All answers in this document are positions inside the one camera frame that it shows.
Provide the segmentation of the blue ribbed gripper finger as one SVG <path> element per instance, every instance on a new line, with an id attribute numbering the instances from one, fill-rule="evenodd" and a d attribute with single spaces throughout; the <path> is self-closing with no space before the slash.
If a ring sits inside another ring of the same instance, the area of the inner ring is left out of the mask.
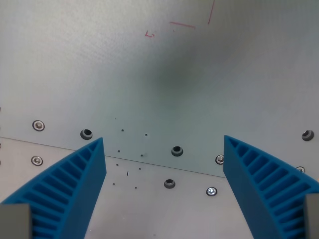
<path id="1" fill-rule="evenodd" d="M 30 206 L 35 239 L 82 239 L 106 173 L 99 138 L 48 167 L 2 203 Z"/>
<path id="2" fill-rule="evenodd" d="M 319 184 L 286 162 L 224 137 L 223 172 L 255 239 L 304 239 L 304 201 Z"/>

